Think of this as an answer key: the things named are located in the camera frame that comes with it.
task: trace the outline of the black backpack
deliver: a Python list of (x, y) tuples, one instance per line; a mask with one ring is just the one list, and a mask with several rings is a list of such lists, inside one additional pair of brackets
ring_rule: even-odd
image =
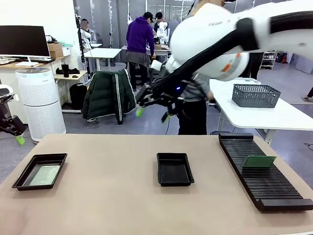
[(83, 108), (86, 93), (87, 87), (83, 83), (77, 83), (70, 87), (69, 94), (73, 109), (80, 110)]

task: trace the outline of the person in purple hoodie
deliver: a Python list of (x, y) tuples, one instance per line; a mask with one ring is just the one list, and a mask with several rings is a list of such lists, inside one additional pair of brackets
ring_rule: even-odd
[(131, 75), (131, 84), (133, 91), (136, 91), (136, 64), (140, 66), (141, 84), (147, 81), (147, 69), (151, 63), (146, 53), (147, 42), (150, 52), (155, 57), (155, 44), (153, 39), (153, 31), (150, 25), (153, 18), (151, 12), (146, 12), (143, 16), (136, 18), (128, 26), (126, 40), (127, 52), (125, 62), (129, 62), (129, 71)]

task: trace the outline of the black hair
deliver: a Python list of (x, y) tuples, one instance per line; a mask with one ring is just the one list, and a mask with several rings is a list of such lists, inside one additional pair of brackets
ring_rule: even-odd
[(153, 15), (151, 12), (147, 11), (145, 14), (143, 14), (143, 17), (147, 20), (147, 19), (151, 19), (153, 18)]
[(163, 17), (162, 12), (157, 12), (157, 13), (156, 13), (156, 19), (157, 19), (157, 20), (162, 19), (162, 17)]

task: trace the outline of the puffer jacket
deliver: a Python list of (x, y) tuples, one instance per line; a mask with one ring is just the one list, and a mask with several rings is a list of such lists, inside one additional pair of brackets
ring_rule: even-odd
[(121, 124), (124, 114), (135, 108), (136, 100), (128, 71), (99, 71), (92, 78), (82, 113), (87, 121), (115, 114), (116, 120)]

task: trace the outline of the black cup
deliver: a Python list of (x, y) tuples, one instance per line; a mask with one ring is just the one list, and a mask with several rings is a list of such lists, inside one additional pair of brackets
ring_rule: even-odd
[(69, 68), (68, 65), (61, 65), (64, 77), (69, 77)]

